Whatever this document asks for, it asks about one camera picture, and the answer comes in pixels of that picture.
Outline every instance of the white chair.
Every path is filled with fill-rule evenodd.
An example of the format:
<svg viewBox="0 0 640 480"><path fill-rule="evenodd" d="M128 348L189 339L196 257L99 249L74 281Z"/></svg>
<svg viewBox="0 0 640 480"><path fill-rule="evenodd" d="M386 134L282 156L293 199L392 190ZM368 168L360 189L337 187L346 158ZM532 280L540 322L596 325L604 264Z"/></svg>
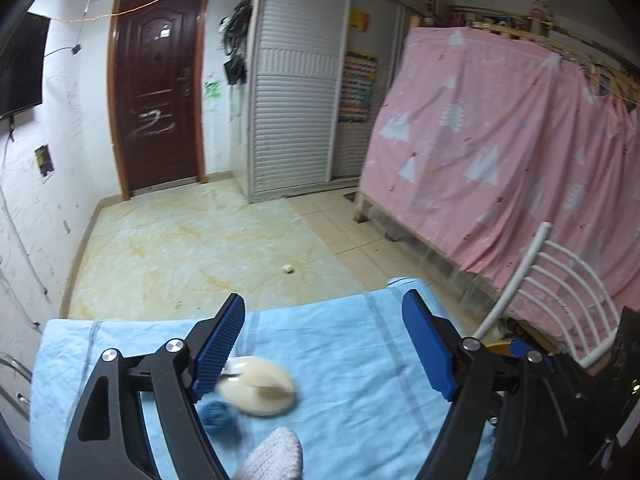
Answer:
<svg viewBox="0 0 640 480"><path fill-rule="evenodd" d="M548 222L543 222L542 224L540 224L540 227L538 228L533 240L529 244L529 247L527 248L527 251L525 252L520 265L513 273L511 280L504 288L502 295L495 303L495 306L492 308L491 312L487 315L486 319L474 333L474 337L477 339L483 338L489 332L489 330L491 330L492 326L498 321L500 316L502 316L504 311L511 303L511 300L516 296L516 294L519 294L522 297L526 298L526 300L529 300L531 303L542 309L551 319L553 319L558 324L562 332L562 338L564 339L571 356L576 360L576 362L580 364L580 366L582 366L583 368L588 368L598 359L600 359L613 344L613 340L616 336L616 331L620 323L620 315L618 314L616 307L613 305L613 301L611 301L611 297L606 291L604 284L602 283L598 275L594 272L594 270L576 254L556 244L555 242L552 242L551 240L547 240L549 231L551 231L551 224L549 224ZM551 256L550 254L545 253L544 249L546 248L552 248L553 250L564 254L564 256L567 256L569 258L571 266L580 267L582 270L584 270L591 277L597 288L600 289L601 300L598 300L598 297L593 288L591 288L591 285L589 285L587 281L580 277L575 272L575 270L572 269L571 266L568 266L558 261L558 259ZM548 262L551 265L546 265L547 267L554 268L555 270L561 270L562 272L559 272L559 274L570 276L573 279L572 283L575 282L574 286L576 286L578 290L579 288L583 288L583 292L586 293L586 296L583 294L581 298L573 286L563 281L555 273L550 272L547 269L543 269L543 267L537 265L537 260ZM559 285L561 289L564 289L568 293L568 295L573 298L573 300L575 300L575 303L580 307L584 314L584 319L589 327L590 332L593 334L593 341L591 341L590 344L588 344L587 338L584 335L583 327L576 319L574 312L572 312L566 302L562 300L556 292L553 292L548 288L548 286L543 285L530 276L530 274L535 273L539 273L555 284ZM545 303L543 303L543 301L541 301L539 298L536 298L526 290L522 290L522 285L524 283L528 283L530 286L533 286L534 288L537 288L544 292L545 301L553 301L558 304L571 320L572 326L567 327L565 323L562 322L562 320L556 315L556 313L551 310ZM588 303L591 304L589 306L584 304L584 298L590 298ZM612 316L607 317L607 315L605 314L605 310L609 310ZM570 335L570 331L572 329L574 329L575 333L577 333L580 346L582 347L581 353L584 354L582 356L578 356L578 351L576 349L574 339Z"/></svg>

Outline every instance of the metal screw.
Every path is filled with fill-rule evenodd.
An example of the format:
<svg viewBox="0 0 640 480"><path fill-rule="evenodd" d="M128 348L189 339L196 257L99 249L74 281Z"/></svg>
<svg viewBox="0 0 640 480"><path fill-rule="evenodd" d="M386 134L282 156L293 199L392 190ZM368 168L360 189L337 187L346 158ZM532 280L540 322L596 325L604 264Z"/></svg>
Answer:
<svg viewBox="0 0 640 480"><path fill-rule="evenodd" d="M480 349L480 342L473 337L465 337L462 340L462 348L469 352L477 352Z"/></svg>
<svg viewBox="0 0 640 480"><path fill-rule="evenodd" d="M18 402L20 402L20 405L24 410L29 413L29 410L31 409L31 401L21 393L18 393L15 397L18 399Z"/></svg>
<svg viewBox="0 0 640 480"><path fill-rule="evenodd" d="M116 357L118 357L118 351L115 348L109 348L102 352L102 360L107 361L108 363L113 361Z"/></svg>
<svg viewBox="0 0 640 480"><path fill-rule="evenodd" d="M179 352L184 348L184 341L182 339L171 339L164 347L167 351L173 353Z"/></svg>
<svg viewBox="0 0 640 480"><path fill-rule="evenodd" d="M537 350L529 350L527 352L527 361L530 363L538 364L542 362L542 354Z"/></svg>

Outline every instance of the poster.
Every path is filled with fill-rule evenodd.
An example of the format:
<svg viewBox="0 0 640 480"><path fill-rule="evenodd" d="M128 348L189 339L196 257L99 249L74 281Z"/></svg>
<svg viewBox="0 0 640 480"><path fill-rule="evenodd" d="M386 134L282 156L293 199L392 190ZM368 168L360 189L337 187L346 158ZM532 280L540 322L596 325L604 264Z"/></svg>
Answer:
<svg viewBox="0 0 640 480"><path fill-rule="evenodd" d="M351 7L349 14L349 28L358 32L367 32L371 23L371 13Z"/></svg>
<svg viewBox="0 0 640 480"><path fill-rule="evenodd" d="M369 121L377 72L378 58L366 52L347 51L340 94L341 123Z"/></svg>

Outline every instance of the wire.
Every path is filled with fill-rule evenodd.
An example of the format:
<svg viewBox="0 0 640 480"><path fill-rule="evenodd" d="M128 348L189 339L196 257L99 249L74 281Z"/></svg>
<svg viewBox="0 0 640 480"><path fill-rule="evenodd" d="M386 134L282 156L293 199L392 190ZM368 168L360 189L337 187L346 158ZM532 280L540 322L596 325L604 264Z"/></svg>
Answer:
<svg viewBox="0 0 640 480"><path fill-rule="evenodd" d="M7 150L9 148L9 138L10 138L10 136L7 136L6 142L4 143L4 154L2 155L2 166L0 166L0 180L4 176L4 168L6 166L6 153L7 153ZM15 225L14 218L11 216L11 212L9 211L9 205L7 203L7 200L6 200L6 196L4 195L4 190L2 190L2 186L0 186L0 199L2 199L2 209L4 209L4 212L6 213L6 216L9 219L9 224L11 225L11 227L12 227L12 229L14 231L15 237L18 240L18 246L20 247L20 250L22 251L22 254L24 254L24 257L27 260L27 263L29 264L29 267L31 268L31 272L33 273L33 277L36 279L38 284L41 286L42 292L46 296L49 293L49 289L43 283L43 281L40 279L40 275L38 274L38 271L33 266L33 262L31 261L31 257L29 256L27 248L24 246L24 243L22 241L22 237L20 236L20 233L18 232L18 228Z"/></svg>
<svg viewBox="0 0 640 480"><path fill-rule="evenodd" d="M140 5L139 7L136 7L135 9L129 9L129 10L124 10L123 12L115 12L113 14L101 14L100 16L95 16L94 18L81 18L80 20L60 20L59 18L52 18L52 20L54 22L60 22L60 23L82 23L82 22L95 22L96 20L99 20L100 18L114 18L115 16L123 16L124 14L129 14L130 12L135 12L136 10L140 10L140 9L144 9L145 7L151 6L153 4L156 4L158 2L161 2L162 0L153 0L152 2L149 2L148 4L144 4L144 5Z"/></svg>
<svg viewBox="0 0 640 480"><path fill-rule="evenodd" d="M61 50L73 50L73 49L75 49L74 46L64 46L62 48L54 50L53 52L49 52L48 54L45 54L44 57L50 56L51 54L55 54L56 52L60 52Z"/></svg>
<svg viewBox="0 0 640 480"><path fill-rule="evenodd" d="M34 321L33 319L31 319L31 316L29 316L29 313L27 312L27 309L25 309L24 305L20 301L20 298L18 298L18 295L15 293L15 290L12 287L11 282L8 280L7 276L4 275L4 272L2 271L2 269L0 269L0 282L2 282L2 286L4 287L4 291L9 295L9 297L12 300L14 300L15 305L18 307L18 310L20 310L20 312L24 316L24 319L29 324L29 327L34 329L39 334L42 334L42 329L40 327L40 323L38 323L38 322Z"/></svg>

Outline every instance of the door lock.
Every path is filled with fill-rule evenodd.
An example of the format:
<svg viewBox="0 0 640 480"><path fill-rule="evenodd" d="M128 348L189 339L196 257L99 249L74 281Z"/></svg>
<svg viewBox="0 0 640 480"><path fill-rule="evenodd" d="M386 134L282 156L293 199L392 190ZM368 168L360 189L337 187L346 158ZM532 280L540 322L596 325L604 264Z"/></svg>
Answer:
<svg viewBox="0 0 640 480"><path fill-rule="evenodd" d="M178 78L178 82L182 85L182 96L189 97L191 95L191 67L182 70L182 77Z"/></svg>

